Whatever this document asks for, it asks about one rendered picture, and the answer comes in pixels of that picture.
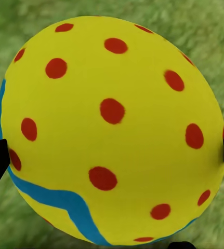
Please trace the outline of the easter egg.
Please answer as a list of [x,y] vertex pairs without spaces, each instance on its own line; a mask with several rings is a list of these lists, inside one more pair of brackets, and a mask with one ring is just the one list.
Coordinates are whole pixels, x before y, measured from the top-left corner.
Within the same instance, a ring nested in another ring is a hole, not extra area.
[[90,243],[137,246],[185,229],[224,176],[224,120],[194,63],[105,16],[41,30],[0,91],[6,169],[33,210]]

